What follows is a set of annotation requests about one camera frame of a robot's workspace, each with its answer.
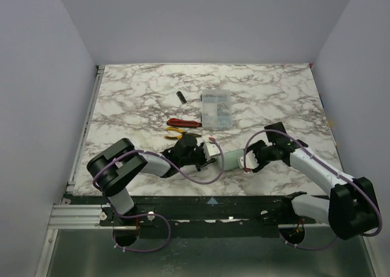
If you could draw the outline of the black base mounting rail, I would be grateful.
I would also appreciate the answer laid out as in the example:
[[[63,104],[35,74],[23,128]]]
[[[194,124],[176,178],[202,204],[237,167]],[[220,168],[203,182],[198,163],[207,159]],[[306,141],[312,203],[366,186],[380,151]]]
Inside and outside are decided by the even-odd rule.
[[[278,237],[282,227],[298,228],[302,233],[314,221],[290,216],[281,196],[134,196],[129,212],[138,219],[114,214],[102,197],[66,195],[71,205],[96,205],[107,216],[100,228],[120,236],[140,239]]]

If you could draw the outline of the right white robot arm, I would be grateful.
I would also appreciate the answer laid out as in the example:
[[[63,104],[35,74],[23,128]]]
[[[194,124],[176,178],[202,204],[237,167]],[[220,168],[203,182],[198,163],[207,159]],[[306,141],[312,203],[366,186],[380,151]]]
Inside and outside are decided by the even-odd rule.
[[[282,200],[285,220],[309,217],[326,223],[342,240],[362,235],[373,237],[383,228],[374,186],[366,177],[353,177],[327,163],[308,145],[287,134],[277,122],[264,127],[267,141],[248,141],[237,162],[245,171],[257,173],[274,161],[281,161],[306,175],[327,198],[295,192]]]

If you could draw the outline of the red black utility knife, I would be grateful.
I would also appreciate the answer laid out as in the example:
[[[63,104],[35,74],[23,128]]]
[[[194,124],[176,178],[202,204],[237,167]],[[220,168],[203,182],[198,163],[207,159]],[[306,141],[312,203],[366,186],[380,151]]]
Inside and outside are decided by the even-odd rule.
[[[177,127],[177,128],[200,128],[202,127],[202,124],[197,121],[186,121],[181,120],[177,118],[171,118],[166,123],[170,127]]]

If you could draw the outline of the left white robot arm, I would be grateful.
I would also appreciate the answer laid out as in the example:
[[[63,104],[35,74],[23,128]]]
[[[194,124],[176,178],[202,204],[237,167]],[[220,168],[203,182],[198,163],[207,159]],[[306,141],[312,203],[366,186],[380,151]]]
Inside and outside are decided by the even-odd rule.
[[[93,177],[93,186],[119,214],[126,216],[135,206],[126,187],[138,174],[169,178],[185,166],[201,170],[216,161],[204,147],[194,136],[184,135],[174,146],[154,154],[141,152],[129,139],[122,138],[92,158],[87,171]]]

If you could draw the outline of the aluminium extrusion frame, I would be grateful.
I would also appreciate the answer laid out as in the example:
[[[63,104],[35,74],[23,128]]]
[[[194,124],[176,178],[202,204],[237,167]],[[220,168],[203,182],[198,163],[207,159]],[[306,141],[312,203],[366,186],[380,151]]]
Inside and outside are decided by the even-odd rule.
[[[101,205],[54,205],[48,228],[52,230],[98,229],[101,212]]]

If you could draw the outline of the yellow handled pliers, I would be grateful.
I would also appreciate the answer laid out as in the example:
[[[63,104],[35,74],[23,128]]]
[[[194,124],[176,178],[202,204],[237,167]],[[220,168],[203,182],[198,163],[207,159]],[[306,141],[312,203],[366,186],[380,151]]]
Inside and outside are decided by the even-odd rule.
[[[165,135],[164,138],[168,139],[168,140],[179,140],[184,135],[189,135],[189,136],[192,136],[192,137],[195,137],[195,138],[201,138],[202,137],[202,135],[200,135],[200,134],[193,133],[193,132],[190,132],[190,131],[184,131],[184,130],[182,130],[180,128],[177,128],[177,127],[167,127],[166,131],[173,131],[173,132],[178,133],[178,135]]]

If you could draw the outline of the mint green umbrella case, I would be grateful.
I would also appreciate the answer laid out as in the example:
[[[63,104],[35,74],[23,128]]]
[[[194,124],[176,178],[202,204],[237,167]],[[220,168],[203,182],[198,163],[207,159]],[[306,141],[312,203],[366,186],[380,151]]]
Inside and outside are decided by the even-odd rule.
[[[240,163],[240,158],[242,158],[243,156],[243,149],[229,151],[224,153],[224,165],[222,165],[221,155],[215,157],[215,165],[218,167],[219,170],[223,170],[224,172],[235,169],[243,169],[242,164]]]

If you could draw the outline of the clear plastic screw box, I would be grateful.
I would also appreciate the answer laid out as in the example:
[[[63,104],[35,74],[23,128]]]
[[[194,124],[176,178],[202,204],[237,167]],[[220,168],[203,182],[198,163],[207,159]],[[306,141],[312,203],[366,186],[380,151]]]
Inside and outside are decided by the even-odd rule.
[[[223,130],[232,127],[231,91],[204,89],[201,94],[203,128]]]

